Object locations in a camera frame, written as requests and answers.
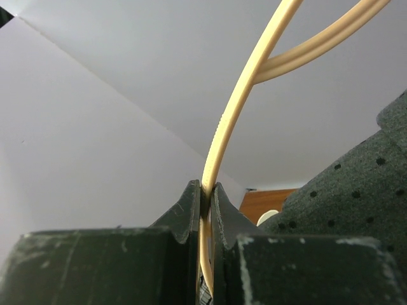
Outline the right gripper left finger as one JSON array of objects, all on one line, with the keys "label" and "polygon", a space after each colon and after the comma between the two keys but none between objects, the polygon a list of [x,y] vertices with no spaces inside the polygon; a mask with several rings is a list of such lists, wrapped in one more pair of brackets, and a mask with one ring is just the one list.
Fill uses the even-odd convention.
[{"label": "right gripper left finger", "polygon": [[200,184],[151,226],[27,233],[1,268],[2,304],[196,304]]}]

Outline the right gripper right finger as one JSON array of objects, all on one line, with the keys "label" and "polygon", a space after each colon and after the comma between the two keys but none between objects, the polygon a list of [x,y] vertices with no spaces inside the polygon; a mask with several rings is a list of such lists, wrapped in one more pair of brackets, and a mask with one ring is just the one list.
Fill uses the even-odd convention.
[{"label": "right gripper right finger", "polygon": [[405,304],[406,285],[374,238],[267,234],[221,184],[211,195],[214,304]]}]

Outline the white wooden hanger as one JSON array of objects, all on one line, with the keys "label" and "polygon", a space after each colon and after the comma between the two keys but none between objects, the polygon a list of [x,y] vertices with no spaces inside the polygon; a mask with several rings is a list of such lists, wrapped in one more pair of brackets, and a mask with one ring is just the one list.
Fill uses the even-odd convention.
[{"label": "white wooden hanger", "polygon": [[359,1],[346,14],[314,37],[290,50],[271,57],[278,40],[292,20],[301,0],[281,1],[254,47],[232,91],[209,148],[201,179],[202,200],[199,227],[200,267],[210,293],[214,291],[214,273],[209,259],[210,196],[229,139],[252,87],[287,74],[325,54],[368,23],[388,0]]}]

